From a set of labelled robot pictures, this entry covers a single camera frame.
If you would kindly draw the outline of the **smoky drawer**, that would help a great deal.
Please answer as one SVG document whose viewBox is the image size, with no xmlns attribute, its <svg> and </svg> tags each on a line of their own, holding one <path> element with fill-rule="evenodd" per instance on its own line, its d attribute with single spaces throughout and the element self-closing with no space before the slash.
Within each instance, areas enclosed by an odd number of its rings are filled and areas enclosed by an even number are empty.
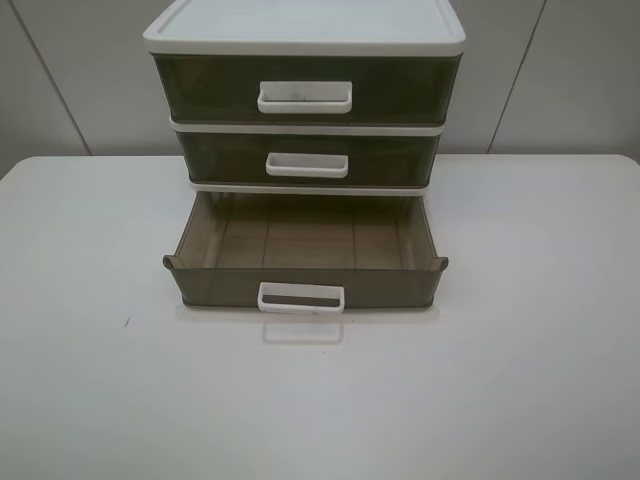
<svg viewBox="0 0 640 480">
<path fill-rule="evenodd" d="M 421 188 L 440 137 L 179 132 L 197 184 Z"/>
<path fill-rule="evenodd" d="M 441 125 L 457 57 L 153 57 L 181 123 Z"/>
<path fill-rule="evenodd" d="M 338 287 L 322 306 L 425 309 L 449 265 L 420 197 L 199 192 L 163 259 L 185 305 L 255 308 L 263 284 Z"/>
</svg>

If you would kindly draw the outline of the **white plastic drawer cabinet frame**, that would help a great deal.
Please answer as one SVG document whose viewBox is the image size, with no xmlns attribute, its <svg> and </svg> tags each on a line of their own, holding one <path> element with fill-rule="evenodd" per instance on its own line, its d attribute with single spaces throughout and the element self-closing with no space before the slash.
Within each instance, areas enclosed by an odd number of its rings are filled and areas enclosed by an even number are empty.
<svg viewBox="0 0 640 480">
<path fill-rule="evenodd" d="M 447 1 L 176 1 L 145 30 L 160 55 L 457 57 L 466 35 Z M 441 125 L 170 123 L 179 132 L 430 136 Z M 413 196 L 421 188 L 197 184 L 200 191 Z"/>
</svg>

